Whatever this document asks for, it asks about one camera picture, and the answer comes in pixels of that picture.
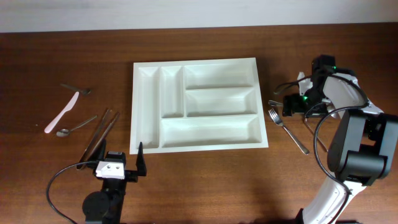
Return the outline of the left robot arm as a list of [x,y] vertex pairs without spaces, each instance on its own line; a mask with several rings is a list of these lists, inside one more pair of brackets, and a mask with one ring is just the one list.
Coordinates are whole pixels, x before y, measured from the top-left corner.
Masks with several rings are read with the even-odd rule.
[[138,177],[147,175],[142,144],[138,148],[136,170],[126,169],[125,153],[106,152],[105,149],[106,141],[103,140],[99,149],[88,159],[89,162],[94,162],[88,167],[103,183],[101,190],[90,193],[83,201],[86,223],[119,223],[127,184],[136,183]]

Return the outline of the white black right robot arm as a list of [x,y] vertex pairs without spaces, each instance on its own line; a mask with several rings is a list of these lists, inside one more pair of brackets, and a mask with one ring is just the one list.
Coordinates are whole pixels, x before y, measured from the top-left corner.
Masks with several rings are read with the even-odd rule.
[[[319,118],[313,130],[313,150],[326,179],[316,197],[299,210],[296,223],[337,223],[338,217],[366,187],[391,170],[397,144],[397,116],[375,106],[358,84],[354,71],[336,66],[335,58],[320,55],[309,76],[285,83],[299,92],[283,99],[283,116]],[[318,153],[318,135],[331,116],[340,118],[327,150],[327,165]]]

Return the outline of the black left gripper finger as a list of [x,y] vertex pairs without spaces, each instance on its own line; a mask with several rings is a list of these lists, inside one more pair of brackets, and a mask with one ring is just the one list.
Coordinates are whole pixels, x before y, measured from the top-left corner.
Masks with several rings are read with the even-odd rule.
[[143,144],[140,142],[137,158],[136,158],[137,176],[145,177],[147,175],[147,167],[144,160]]
[[96,151],[93,154],[93,161],[95,161],[97,164],[100,161],[104,160],[105,157],[105,150],[106,150],[106,140],[102,140],[101,144],[98,146]]

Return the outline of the steel tablespoon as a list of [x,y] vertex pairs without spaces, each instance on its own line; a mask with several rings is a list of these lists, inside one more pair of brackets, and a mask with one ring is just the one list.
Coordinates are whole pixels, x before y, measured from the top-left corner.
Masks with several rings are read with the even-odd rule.
[[275,106],[275,107],[283,107],[284,106],[282,103],[274,101],[274,100],[269,100],[268,104],[269,104],[269,106]]

